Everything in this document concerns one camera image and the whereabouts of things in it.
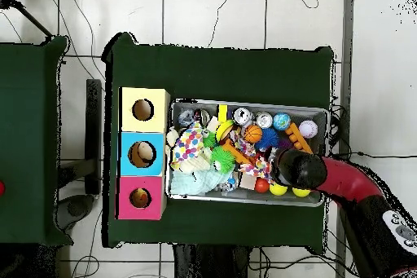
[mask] toy bin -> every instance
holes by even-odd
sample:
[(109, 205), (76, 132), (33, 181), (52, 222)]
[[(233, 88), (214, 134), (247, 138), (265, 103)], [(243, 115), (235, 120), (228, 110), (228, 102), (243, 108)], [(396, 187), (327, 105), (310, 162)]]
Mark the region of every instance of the toy bin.
[[(314, 121), (318, 126), (318, 133), (312, 138), (307, 139), (306, 142), (310, 146), (313, 153), (326, 155), (328, 153), (328, 135), (330, 132), (330, 113), (321, 108), (305, 108), (305, 107), (290, 107), (268, 104), (250, 104), (250, 103), (236, 103), (236, 102), (217, 102), (208, 100), (196, 100), (190, 103), (188, 100), (176, 99), (170, 104), (169, 110), (169, 126), (174, 126), (176, 130), (180, 128), (178, 124), (178, 115), (182, 109), (205, 109), (210, 116), (217, 115), (217, 106), (219, 104), (226, 104), (228, 112), (232, 112), (237, 108), (247, 108), (253, 113), (267, 112), (272, 117), (277, 113), (286, 113), (291, 117), (292, 122), (300, 125), (305, 120)], [(279, 132), (280, 139), (288, 139), (284, 131)], [(324, 202), (324, 195), (320, 192), (311, 192), (308, 196), (298, 197), (292, 192), (291, 187), (282, 196), (275, 196), (271, 192), (259, 193), (253, 190), (244, 188), (237, 188), (233, 192), (228, 192), (223, 195), (221, 191), (210, 191), (198, 195), (176, 195), (170, 192), (170, 179), (172, 178), (172, 170), (169, 164), (166, 165), (165, 172), (165, 191), (174, 199), (186, 200), (202, 200), (202, 201), (229, 201), (239, 203), (252, 203), (263, 205), (294, 205), (294, 206), (319, 206)]]

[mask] dark green surface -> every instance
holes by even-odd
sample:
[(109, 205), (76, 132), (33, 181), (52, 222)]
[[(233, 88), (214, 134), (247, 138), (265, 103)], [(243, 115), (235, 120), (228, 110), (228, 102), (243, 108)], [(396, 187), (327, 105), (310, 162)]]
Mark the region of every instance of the dark green surface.
[(0, 242), (71, 244), (55, 226), (57, 69), (67, 39), (0, 43)]
[(324, 205), (306, 208), (169, 199), (160, 221), (114, 219), (117, 88), (165, 88), (171, 99), (216, 99), (329, 108), (331, 48), (324, 47), (318, 51), (238, 51), (138, 46), (134, 45), (129, 34), (123, 33), (103, 56), (112, 60), (107, 65), (107, 76), (112, 78), (110, 244), (118, 241), (168, 241), (295, 245), (310, 246), (321, 252)]

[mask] red ball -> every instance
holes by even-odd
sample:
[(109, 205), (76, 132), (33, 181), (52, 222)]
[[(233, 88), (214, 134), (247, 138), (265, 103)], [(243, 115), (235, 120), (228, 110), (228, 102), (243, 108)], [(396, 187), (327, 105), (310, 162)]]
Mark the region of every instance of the red ball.
[(255, 191), (258, 193), (265, 193), (270, 190), (270, 184), (263, 178), (257, 178), (255, 182)]

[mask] table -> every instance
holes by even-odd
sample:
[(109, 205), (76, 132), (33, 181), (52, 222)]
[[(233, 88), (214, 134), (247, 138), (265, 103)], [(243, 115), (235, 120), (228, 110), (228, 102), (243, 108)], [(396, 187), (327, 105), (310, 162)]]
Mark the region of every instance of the table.
[(137, 45), (118, 33), (106, 46), (103, 245), (136, 243), (307, 246), (323, 251), (324, 204), (312, 207), (168, 199), (160, 221), (116, 220), (117, 90), (164, 88), (171, 99), (213, 99), (329, 109), (330, 47), (316, 51)]

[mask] yellow box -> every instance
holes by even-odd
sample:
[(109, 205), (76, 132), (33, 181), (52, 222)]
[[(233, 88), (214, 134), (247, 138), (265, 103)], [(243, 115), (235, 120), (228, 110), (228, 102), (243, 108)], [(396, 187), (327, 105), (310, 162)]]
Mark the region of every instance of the yellow box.
[(169, 93), (164, 89), (121, 87), (121, 130), (165, 133)]

